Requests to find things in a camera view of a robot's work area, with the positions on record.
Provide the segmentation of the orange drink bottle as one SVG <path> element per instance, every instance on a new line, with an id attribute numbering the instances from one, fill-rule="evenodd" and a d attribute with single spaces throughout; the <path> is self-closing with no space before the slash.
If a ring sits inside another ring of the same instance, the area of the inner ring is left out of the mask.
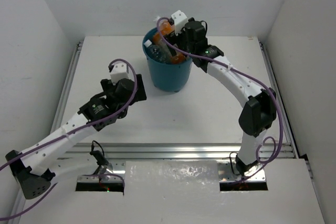
<path id="1" fill-rule="evenodd" d="M 163 35 L 168 35 L 174 31 L 174 25 L 171 25 L 168 20 L 161 20 L 158 31 Z"/>
<path id="2" fill-rule="evenodd" d="M 172 64 L 175 65 L 183 63 L 186 60 L 185 56 L 182 53 L 177 52 L 168 47 L 167 44 L 163 42 L 158 32 L 156 32 L 155 35 L 153 36 L 153 42 L 161 48 L 162 52 L 165 52 L 166 54 L 171 56 Z"/>

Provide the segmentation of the clear bottle white cap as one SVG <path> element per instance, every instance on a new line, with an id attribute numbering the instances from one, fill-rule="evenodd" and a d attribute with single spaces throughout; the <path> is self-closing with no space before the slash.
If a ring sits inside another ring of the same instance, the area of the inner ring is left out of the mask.
<path id="1" fill-rule="evenodd" d="M 163 62 L 164 60 L 164 54 L 161 50 L 161 48 L 155 44 L 153 44 L 149 39 L 146 40 L 143 45 L 145 48 L 149 51 L 149 56 L 157 61 L 157 62 Z"/>

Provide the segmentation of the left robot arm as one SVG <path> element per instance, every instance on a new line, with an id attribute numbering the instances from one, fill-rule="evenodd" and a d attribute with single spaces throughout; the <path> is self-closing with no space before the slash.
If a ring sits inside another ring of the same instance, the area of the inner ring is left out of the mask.
<path id="1" fill-rule="evenodd" d="M 95 150 L 79 159 L 59 160 L 77 143 L 126 117 L 129 106 L 147 99 L 141 74 L 136 74 L 134 80 L 129 77 L 116 82 L 103 79 L 100 84 L 103 91 L 49 136 L 27 149 L 6 154 L 6 165 L 25 199 L 41 196 L 62 178 L 97 175 L 109 166 L 104 153 Z"/>

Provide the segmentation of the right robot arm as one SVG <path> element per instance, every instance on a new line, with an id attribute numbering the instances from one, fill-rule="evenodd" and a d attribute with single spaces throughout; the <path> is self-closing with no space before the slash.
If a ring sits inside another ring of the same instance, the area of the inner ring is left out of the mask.
<path id="1" fill-rule="evenodd" d="M 226 87 L 243 109 L 238 119 L 243 137 L 235 162 L 237 171 L 244 175 L 258 163 L 257 150 L 276 119 L 271 99 L 276 94 L 238 74 L 224 53 L 208 43 L 207 27 L 201 21 L 174 15 L 169 22 L 174 31 L 164 37 L 168 46 L 191 56 L 194 65 Z"/>

